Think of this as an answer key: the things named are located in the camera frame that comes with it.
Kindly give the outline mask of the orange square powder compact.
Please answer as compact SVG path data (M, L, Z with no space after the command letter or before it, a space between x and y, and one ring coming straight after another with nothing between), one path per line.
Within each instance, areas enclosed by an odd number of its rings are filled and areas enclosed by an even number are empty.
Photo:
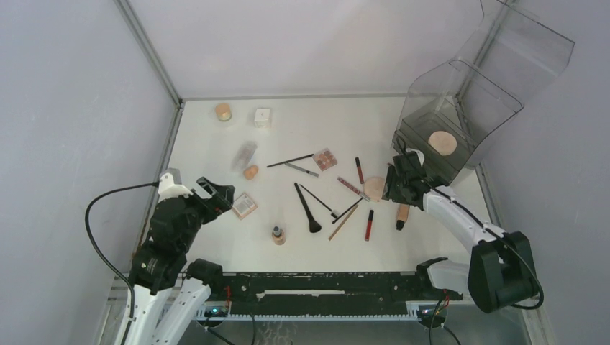
M232 210L239 220L243 220L257 208L258 205L247 193L242 193L237 197L232 206Z

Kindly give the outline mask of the round beige powder puff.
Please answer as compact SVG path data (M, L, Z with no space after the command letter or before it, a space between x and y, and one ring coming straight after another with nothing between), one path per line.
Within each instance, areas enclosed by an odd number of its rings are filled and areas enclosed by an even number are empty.
M364 194L369 197L371 201L379 202L382 200L383 192L385 188L385 179L381 177L368 178L363 185Z

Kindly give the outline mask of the beige beauty blender sponge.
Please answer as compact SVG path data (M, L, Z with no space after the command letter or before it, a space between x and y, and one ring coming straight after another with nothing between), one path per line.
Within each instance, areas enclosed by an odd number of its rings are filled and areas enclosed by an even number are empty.
M243 176L246 180L253 180L259 173L259 167L257 165L251 165L244 169Z

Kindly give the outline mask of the round beige sponge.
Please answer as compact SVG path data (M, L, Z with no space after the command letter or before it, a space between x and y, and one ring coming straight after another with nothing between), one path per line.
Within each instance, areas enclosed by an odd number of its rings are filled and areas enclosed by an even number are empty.
M458 148L458 141L455 136L446 131L433 132L429 136L428 144L442 156L449 156Z

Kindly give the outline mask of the clear acrylic makeup organizer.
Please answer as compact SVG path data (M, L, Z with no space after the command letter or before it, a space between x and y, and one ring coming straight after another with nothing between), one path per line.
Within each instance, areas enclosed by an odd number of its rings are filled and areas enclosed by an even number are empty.
M411 84L393 135L395 150L420 150L427 176L443 185L481 162L496 130L557 79L575 47L516 1L481 7L482 22L455 57ZM453 154L429 146L436 131L455 136Z

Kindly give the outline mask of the nine-pan eyeshadow palette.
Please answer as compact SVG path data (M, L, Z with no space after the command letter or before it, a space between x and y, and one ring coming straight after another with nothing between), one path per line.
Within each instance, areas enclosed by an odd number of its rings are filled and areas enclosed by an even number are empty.
M328 148L318 151L312 158L322 172L334 167L338 163L337 158Z

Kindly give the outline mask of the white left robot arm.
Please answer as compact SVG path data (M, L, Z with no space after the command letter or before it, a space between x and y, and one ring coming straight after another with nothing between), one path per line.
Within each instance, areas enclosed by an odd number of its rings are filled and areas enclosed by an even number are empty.
M177 344L196 310L223 294L222 266L188 263L186 255L203 225L232 210L235 187L205 177L197 183L208 198L162 174L146 240L127 278L131 289L115 344Z

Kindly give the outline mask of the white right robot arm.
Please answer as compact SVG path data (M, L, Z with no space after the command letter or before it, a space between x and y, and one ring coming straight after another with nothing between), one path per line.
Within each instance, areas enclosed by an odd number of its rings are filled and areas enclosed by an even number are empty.
M416 291L426 299L444 289L469 294L484 313L514 307L537 296L535 310L545 301L528 238L520 231L507 232L478 218L455 191L427 176L415 151L393 157L388 165L382 198L414 206L440 222L464 246L469 264L446 258L430 260L416 279Z

